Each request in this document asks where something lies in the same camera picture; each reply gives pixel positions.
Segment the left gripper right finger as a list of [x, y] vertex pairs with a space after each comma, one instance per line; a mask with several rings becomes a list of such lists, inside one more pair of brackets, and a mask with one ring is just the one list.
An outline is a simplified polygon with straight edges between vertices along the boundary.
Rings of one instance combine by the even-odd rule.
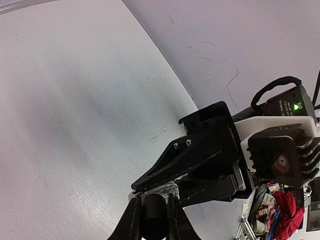
[[167, 240], [201, 240], [183, 210], [180, 201], [173, 194], [168, 197], [167, 221]]

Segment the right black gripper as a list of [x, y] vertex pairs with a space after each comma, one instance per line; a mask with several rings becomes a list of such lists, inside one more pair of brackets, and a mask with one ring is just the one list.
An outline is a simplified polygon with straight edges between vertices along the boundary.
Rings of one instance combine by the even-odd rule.
[[254, 183], [227, 104], [213, 103], [178, 123], [187, 135], [170, 142], [131, 189], [146, 192], [174, 181], [183, 207], [222, 199], [247, 199]]

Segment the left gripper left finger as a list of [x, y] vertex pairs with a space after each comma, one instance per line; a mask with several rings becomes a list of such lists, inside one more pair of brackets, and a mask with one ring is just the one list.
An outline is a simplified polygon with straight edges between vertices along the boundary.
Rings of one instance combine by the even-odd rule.
[[142, 198], [140, 196], [133, 197], [115, 230], [108, 240], [141, 240], [140, 234], [140, 212], [142, 209]]

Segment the black nail polish brush cap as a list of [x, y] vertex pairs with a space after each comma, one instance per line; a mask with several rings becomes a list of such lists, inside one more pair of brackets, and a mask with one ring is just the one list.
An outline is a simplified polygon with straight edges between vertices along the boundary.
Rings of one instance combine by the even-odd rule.
[[167, 204], [159, 194], [150, 194], [142, 202], [140, 234], [145, 240], [163, 240], [168, 234]]

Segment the clear nail polish bottle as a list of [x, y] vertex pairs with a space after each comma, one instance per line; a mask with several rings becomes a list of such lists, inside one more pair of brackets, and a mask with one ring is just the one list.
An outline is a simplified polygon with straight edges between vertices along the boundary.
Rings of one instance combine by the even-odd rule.
[[141, 197], [141, 199], [144, 200], [148, 195], [151, 195], [151, 194], [157, 194], [162, 196], [166, 203], [169, 201], [170, 194], [172, 194], [178, 200], [180, 199], [178, 185], [173, 181], [170, 181], [166, 184], [163, 184], [161, 186], [158, 186], [156, 188], [153, 188], [147, 191], [140, 191], [140, 192], [132, 191], [128, 195], [128, 201], [136, 197]]

